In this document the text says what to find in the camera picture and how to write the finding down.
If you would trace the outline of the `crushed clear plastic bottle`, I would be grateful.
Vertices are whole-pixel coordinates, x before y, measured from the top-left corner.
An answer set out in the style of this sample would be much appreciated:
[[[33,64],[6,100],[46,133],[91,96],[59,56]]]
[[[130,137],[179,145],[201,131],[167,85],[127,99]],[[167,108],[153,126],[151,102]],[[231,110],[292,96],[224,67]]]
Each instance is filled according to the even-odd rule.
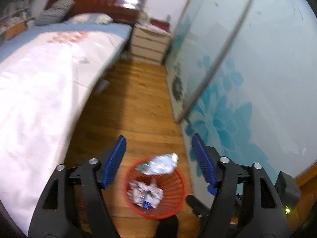
[[[165,175],[172,173],[178,165],[176,153],[158,155],[137,166],[137,170],[145,175]]]

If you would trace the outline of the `white paper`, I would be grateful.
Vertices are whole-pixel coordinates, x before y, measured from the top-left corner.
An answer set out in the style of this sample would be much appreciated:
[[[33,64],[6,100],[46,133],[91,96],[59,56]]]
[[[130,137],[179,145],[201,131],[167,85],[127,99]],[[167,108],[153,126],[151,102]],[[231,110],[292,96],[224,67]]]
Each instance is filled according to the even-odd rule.
[[[156,180],[152,178],[149,185],[144,182],[134,180],[129,182],[127,191],[129,200],[144,209],[157,209],[163,199],[163,190],[156,185]]]

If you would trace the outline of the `red plastic mesh basket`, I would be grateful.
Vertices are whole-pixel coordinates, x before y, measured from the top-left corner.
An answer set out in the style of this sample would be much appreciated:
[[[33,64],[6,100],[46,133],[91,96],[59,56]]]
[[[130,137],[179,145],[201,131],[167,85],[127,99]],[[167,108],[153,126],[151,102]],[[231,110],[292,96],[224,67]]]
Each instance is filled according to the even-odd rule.
[[[129,207],[150,219],[165,219],[175,215],[186,195],[186,182],[178,168],[172,173],[146,175],[138,169],[147,159],[135,162],[127,171],[123,194]]]

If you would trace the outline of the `frosted floral sliding door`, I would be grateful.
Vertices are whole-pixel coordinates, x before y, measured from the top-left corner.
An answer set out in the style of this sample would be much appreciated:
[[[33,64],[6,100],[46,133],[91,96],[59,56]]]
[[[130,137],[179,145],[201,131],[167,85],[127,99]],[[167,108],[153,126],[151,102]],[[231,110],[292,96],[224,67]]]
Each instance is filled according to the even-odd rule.
[[[193,194],[211,206],[191,141],[272,181],[316,162],[316,0],[189,0],[165,62]]]

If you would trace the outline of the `cream bedside drawer cabinet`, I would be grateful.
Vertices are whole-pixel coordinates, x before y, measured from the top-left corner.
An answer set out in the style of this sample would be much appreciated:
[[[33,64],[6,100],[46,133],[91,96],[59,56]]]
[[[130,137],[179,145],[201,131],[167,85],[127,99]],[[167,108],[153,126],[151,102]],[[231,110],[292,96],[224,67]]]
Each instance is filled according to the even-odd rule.
[[[171,35],[166,31],[135,24],[130,40],[129,56],[132,60],[161,66],[170,40]]]

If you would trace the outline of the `wooden bed with headboard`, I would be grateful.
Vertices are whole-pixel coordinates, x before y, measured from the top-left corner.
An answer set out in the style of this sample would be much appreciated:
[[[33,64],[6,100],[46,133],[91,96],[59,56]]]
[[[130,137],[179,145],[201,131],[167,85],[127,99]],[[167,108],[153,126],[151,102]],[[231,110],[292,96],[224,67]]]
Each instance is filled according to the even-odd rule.
[[[49,0],[50,8],[58,0]],[[146,0],[73,0],[75,5],[64,20],[50,25],[49,42],[75,48],[74,84],[77,96],[87,99],[95,91],[106,71],[118,60],[130,39]],[[72,24],[68,20],[82,13],[105,13],[113,22],[108,25]]]

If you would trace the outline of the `red box on nightstand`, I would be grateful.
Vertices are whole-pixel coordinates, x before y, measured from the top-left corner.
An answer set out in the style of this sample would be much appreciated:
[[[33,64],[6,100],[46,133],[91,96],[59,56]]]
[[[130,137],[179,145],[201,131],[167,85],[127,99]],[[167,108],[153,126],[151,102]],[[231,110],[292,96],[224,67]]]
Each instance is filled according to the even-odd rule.
[[[170,32],[170,23],[169,22],[165,22],[165,21],[162,21],[162,20],[158,20],[158,19],[155,19],[155,18],[151,18],[150,19],[150,23],[152,25],[154,25],[155,27],[158,27],[159,29],[162,29],[166,32]]]

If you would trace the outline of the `white flat pillow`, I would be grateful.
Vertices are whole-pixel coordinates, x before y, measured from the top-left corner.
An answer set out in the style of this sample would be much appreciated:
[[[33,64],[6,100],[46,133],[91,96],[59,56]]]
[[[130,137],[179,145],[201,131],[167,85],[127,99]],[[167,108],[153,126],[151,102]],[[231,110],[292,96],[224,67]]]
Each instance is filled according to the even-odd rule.
[[[113,19],[105,13],[82,13],[71,17],[68,21],[72,24],[108,25]]]

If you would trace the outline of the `grey checked pillow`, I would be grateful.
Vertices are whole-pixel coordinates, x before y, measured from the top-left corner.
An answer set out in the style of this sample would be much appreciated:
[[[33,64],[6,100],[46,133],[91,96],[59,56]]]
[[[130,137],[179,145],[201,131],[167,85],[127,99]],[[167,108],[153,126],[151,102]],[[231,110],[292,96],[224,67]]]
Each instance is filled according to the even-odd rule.
[[[62,22],[74,5],[75,2],[73,0],[58,0],[49,9],[42,11],[37,16],[34,20],[34,25],[45,26]]]

